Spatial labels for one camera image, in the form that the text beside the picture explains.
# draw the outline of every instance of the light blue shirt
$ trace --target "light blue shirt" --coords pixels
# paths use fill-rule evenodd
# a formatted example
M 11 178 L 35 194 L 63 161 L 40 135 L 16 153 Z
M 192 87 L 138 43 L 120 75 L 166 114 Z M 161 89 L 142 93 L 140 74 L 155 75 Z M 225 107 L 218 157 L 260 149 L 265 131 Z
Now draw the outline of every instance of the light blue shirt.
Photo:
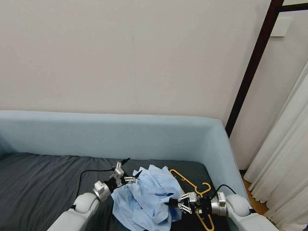
M 115 189 L 113 215 L 132 231 L 168 231 L 171 222 L 181 219 L 181 211 L 169 207 L 169 198 L 178 199 L 182 189 L 167 167 L 150 165 L 142 170 L 137 182 Z

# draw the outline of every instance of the black cable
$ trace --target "black cable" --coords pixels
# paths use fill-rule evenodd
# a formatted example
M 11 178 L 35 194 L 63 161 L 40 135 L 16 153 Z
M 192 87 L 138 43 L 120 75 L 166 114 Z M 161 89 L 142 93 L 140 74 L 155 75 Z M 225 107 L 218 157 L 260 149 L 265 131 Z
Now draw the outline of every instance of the black cable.
M 212 200 L 212 199 L 214 198 L 214 196 L 217 195 L 218 190 L 219 190 L 222 186 L 225 186 L 225 187 L 229 188 L 234 194 L 236 194 L 236 192 L 235 192 L 229 185 L 221 184 L 221 185 L 215 190 L 214 195 L 210 197 L 210 200 Z
M 79 176 L 79 183 L 78 183 L 76 198 L 78 197 L 78 194 L 79 194 L 82 174 L 84 174 L 85 172 L 110 172 L 110 171 L 114 171 L 114 169 L 115 167 L 112 167 L 111 169 L 106 169 L 106 170 L 88 169 L 88 170 L 83 171 Z

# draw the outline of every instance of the dark gray bed sheet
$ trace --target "dark gray bed sheet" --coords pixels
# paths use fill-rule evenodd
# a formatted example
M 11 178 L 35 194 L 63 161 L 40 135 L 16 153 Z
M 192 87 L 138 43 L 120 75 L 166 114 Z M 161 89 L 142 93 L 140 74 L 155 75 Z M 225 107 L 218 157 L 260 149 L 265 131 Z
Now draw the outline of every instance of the dark gray bed sheet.
M 15 153 L 0 156 L 0 231 L 45 231 L 70 208 L 77 192 L 79 175 L 86 169 L 109 169 L 117 159 L 79 156 L 36 155 Z M 202 182 L 212 185 L 206 168 L 196 162 L 130 160 L 123 166 L 128 175 L 139 167 L 167 166 L 179 171 L 198 186 Z M 108 179 L 110 172 L 87 172 L 84 174 L 80 194 L 92 192 L 97 180 Z M 177 178 L 185 192 L 193 188 Z M 127 231 L 112 214 L 111 197 L 100 204 L 98 212 L 87 226 L 87 231 Z M 212 216 L 216 231 L 229 230 L 225 218 Z M 171 230 L 204 230 L 195 215 L 182 216 L 173 222 Z

